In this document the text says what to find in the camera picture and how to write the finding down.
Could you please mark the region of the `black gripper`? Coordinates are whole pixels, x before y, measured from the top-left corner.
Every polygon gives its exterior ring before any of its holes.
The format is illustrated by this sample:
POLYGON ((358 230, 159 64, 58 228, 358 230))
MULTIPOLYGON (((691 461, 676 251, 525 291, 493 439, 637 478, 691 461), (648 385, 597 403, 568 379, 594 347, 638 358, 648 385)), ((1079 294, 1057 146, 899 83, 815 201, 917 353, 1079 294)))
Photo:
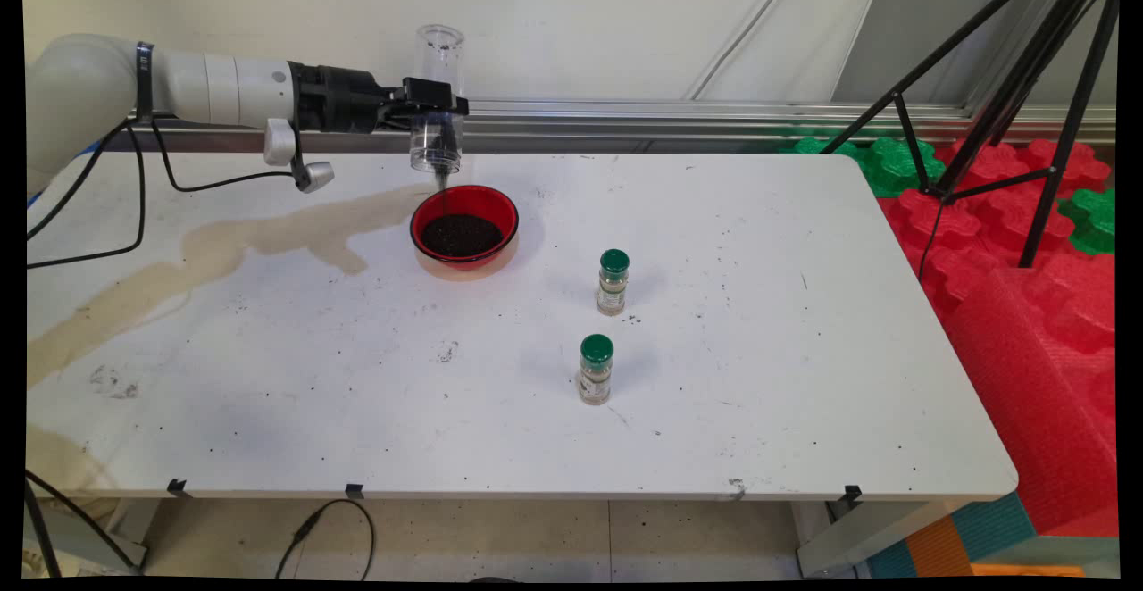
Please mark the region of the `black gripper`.
POLYGON ((403 131, 417 115, 469 115, 469 99, 450 83, 407 75, 399 87, 383 87, 370 71, 288 64, 294 90, 291 127, 322 134, 403 131))

